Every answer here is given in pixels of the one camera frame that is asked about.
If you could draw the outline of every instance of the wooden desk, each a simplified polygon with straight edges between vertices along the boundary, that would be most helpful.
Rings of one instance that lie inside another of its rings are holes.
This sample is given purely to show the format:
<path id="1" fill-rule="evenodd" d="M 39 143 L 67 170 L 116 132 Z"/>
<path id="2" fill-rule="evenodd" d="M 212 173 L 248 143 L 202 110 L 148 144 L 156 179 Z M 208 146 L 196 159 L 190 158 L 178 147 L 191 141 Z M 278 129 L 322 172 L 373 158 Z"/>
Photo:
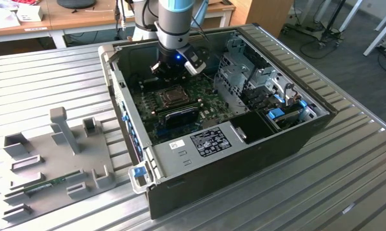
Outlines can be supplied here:
<path id="1" fill-rule="evenodd" d="M 236 6 L 231 25 L 258 23 L 275 37 L 279 36 L 294 0 L 230 0 Z"/>
<path id="2" fill-rule="evenodd" d="M 43 0 L 39 5 L 43 9 L 43 21 L 41 22 L 20 22 L 20 26 L 8 27 L 0 29 L 0 42 L 19 39 L 36 38 L 35 34 L 41 33 L 45 37 L 51 30 L 51 17 L 48 9 L 48 0 Z"/>
<path id="3" fill-rule="evenodd" d="M 21 26 L 0 29 L 0 41 L 52 37 L 57 48 L 65 48 L 64 35 L 116 28 L 115 0 L 98 0 L 94 7 L 78 10 L 61 7 L 56 0 L 43 0 L 40 3 L 45 17 L 41 22 L 23 23 Z M 214 3 L 208 6 L 206 18 L 220 18 L 219 27 L 230 25 L 234 5 Z M 127 18 L 127 27 L 135 26 L 135 18 Z M 27 28 L 47 27 L 40 31 L 25 31 Z"/>
<path id="4" fill-rule="evenodd" d="M 115 0 L 98 0 L 96 5 L 87 9 L 67 9 L 57 4 L 57 0 L 47 0 L 53 30 L 115 24 Z"/>

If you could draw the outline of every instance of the blue latch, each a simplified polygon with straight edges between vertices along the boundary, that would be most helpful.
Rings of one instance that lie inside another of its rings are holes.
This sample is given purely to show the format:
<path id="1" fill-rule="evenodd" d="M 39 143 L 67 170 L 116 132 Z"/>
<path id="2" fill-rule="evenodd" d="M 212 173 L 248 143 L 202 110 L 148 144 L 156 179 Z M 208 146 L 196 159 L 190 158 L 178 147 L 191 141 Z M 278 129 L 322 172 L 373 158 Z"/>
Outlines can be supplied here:
<path id="1" fill-rule="evenodd" d="M 271 119 L 275 119 L 275 118 L 278 118 L 278 117 L 281 117 L 281 116 L 283 116 L 283 115 L 285 115 L 285 112 L 282 111 L 281 108 L 275 108 L 275 109 L 273 109 L 273 110 L 268 112 L 268 116 L 270 116 Z"/>
<path id="2" fill-rule="evenodd" d="M 278 94 L 275 94 L 274 96 L 282 103 L 285 102 L 285 99 Z"/>
<path id="3" fill-rule="evenodd" d="M 301 105 L 302 105 L 302 107 L 306 107 L 309 104 L 307 104 L 307 102 L 305 100 L 302 100 L 301 101 Z"/>
<path id="4" fill-rule="evenodd" d="M 127 121 L 128 120 L 128 115 L 123 116 L 122 119 L 123 119 L 123 121 Z"/>
<path id="5" fill-rule="evenodd" d="M 135 168 L 135 177 L 142 177 L 147 174 L 146 167 L 136 167 Z"/>

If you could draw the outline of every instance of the cable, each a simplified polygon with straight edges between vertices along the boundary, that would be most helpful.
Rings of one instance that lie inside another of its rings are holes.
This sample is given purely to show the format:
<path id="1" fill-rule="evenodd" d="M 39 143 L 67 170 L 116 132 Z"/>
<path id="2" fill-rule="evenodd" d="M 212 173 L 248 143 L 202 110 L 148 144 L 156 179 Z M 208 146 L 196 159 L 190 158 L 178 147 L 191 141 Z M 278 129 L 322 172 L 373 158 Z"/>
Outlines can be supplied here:
<path id="1" fill-rule="evenodd" d="M 142 13 L 142 15 L 143 15 L 143 17 L 142 17 L 142 19 L 143 19 L 143 27 L 146 29 L 147 29 L 147 25 L 146 25 L 146 9 L 147 9 L 148 3 L 150 3 L 150 0 L 146 0 L 144 6 L 143 6 L 143 13 Z"/>
<path id="2" fill-rule="evenodd" d="M 295 18 L 297 18 L 297 21 L 298 21 L 298 25 L 301 25 L 301 20 L 299 20 L 298 15 L 297 15 L 295 0 L 294 0 L 294 3 L 293 3 L 293 6 L 294 6 L 294 13 L 295 13 Z"/>
<path id="3" fill-rule="evenodd" d="M 337 50 L 337 47 L 335 47 L 329 53 L 326 53 L 323 56 L 321 56 L 321 57 L 313 57 L 313 56 L 307 55 L 302 49 L 303 49 L 307 45 L 313 44 L 315 41 L 318 41 L 317 38 L 315 38 L 311 42 L 303 44 L 302 47 L 301 47 L 301 52 L 302 52 L 302 54 L 303 54 L 305 56 L 307 56 L 307 57 L 311 58 L 311 59 L 323 59 L 325 57 L 327 57 L 327 56 Z"/>
<path id="4" fill-rule="evenodd" d="M 78 40 L 76 38 L 71 38 L 71 39 L 78 41 L 78 42 L 80 42 L 80 43 L 83 43 L 83 44 L 86 44 L 86 45 L 90 45 L 90 44 L 92 44 L 96 41 L 98 34 L 99 34 L 99 31 L 96 31 L 95 38 L 92 39 L 92 41 L 90 43 L 83 42 L 83 41 Z"/>
<path id="5" fill-rule="evenodd" d="M 156 17 L 156 18 L 158 18 L 159 16 L 158 16 L 158 15 L 155 15 L 155 13 L 154 13 L 154 12 L 151 11 L 151 9 L 150 9 L 150 0 L 148 0 L 148 6 L 147 6 L 147 7 L 148 7 L 148 11 L 150 11 L 150 13 L 154 15 L 154 17 Z"/>
<path id="6" fill-rule="evenodd" d="M 69 35 L 69 36 L 74 36 L 74 37 L 82 37 L 83 36 L 83 34 L 84 34 L 84 32 L 80 34 L 80 35 Z"/>
<path id="7" fill-rule="evenodd" d="M 128 3 L 130 5 L 130 8 L 131 8 L 131 11 L 134 12 L 134 15 L 135 15 L 135 9 L 134 9 L 134 6 Z"/>
<path id="8" fill-rule="evenodd" d="M 378 65 L 379 65 L 381 68 L 386 71 L 385 66 L 381 64 L 381 59 L 379 59 L 379 58 L 381 58 L 381 55 L 383 55 L 383 57 L 386 58 L 386 55 L 379 52 L 379 55 L 378 55 Z"/>
<path id="9" fill-rule="evenodd" d="M 122 2 L 122 10 L 123 10 L 123 21 L 126 22 L 127 18 L 126 18 L 126 11 L 124 11 L 123 0 L 120 0 L 120 2 Z"/>
<path id="10" fill-rule="evenodd" d="M 208 44 L 210 44 L 210 48 L 211 48 L 211 50 L 212 50 L 212 53 L 214 53 L 214 55 L 216 56 L 216 58 L 220 60 L 220 56 L 219 56 L 219 54 L 216 53 L 216 51 L 215 51 L 215 49 L 214 49 L 214 47 L 212 47 L 211 41 L 210 41 L 210 39 L 208 39 L 208 37 L 207 37 L 207 35 L 206 35 L 206 33 L 204 33 L 204 30 L 203 30 L 200 24 L 199 24 L 198 21 L 195 20 L 194 16 L 192 16 L 191 18 L 192 18 L 195 24 L 199 26 L 200 31 L 196 30 L 198 33 L 206 38 L 206 40 L 207 40 L 207 42 L 208 42 Z"/>
<path id="11" fill-rule="evenodd" d="M 319 8 L 318 8 L 317 11 L 315 11 L 315 14 L 314 14 L 314 16 L 313 16 L 314 22 L 315 22 L 315 16 L 317 16 L 317 14 L 319 13 L 321 7 L 322 7 L 322 5 L 323 5 L 325 2 L 326 2 L 326 0 L 322 0 L 322 2 L 321 2 L 321 4 L 319 4 Z"/>
<path id="12" fill-rule="evenodd" d="M 287 101 L 287 89 L 290 89 L 293 87 L 294 87 L 294 85 L 291 83 L 287 83 L 286 86 L 285 86 L 285 95 L 283 95 L 283 101 L 285 101 L 283 104 L 285 104 L 285 106 L 287 106 L 287 104 L 286 104 L 286 101 Z"/>

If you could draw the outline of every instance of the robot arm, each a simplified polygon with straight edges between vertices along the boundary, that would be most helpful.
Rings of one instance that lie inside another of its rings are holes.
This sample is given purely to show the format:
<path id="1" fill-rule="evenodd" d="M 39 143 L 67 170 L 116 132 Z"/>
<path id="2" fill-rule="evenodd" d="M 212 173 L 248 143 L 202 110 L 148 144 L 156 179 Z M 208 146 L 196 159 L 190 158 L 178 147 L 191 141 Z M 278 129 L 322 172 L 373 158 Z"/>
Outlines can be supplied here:
<path id="1" fill-rule="evenodd" d="M 191 27 L 203 22 L 207 6 L 208 0 L 135 0 L 135 23 L 159 38 L 159 60 L 151 68 L 159 78 L 178 72 L 180 64 L 191 75 L 206 68 L 207 57 L 190 45 L 188 37 Z"/>

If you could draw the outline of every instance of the slotted metal table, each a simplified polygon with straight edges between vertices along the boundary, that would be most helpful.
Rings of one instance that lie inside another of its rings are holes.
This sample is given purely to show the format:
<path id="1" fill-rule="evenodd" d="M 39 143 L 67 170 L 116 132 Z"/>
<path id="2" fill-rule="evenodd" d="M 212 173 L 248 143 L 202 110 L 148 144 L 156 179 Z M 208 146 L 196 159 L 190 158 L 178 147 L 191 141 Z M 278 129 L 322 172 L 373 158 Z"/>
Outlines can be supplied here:
<path id="1" fill-rule="evenodd" d="M 131 160 L 99 45 L 0 57 L 0 137 L 51 133 L 47 114 L 56 106 L 65 107 L 69 126 L 95 116 L 119 181 L 112 190 L 9 230 L 386 230 L 386 124 L 263 29 L 243 28 L 339 114 L 295 155 L 156 220 L 127 177 Z M 0 149 L 0 193 L 8 161 Z M 5 206 L 0 194 L 0 210 Z"/>

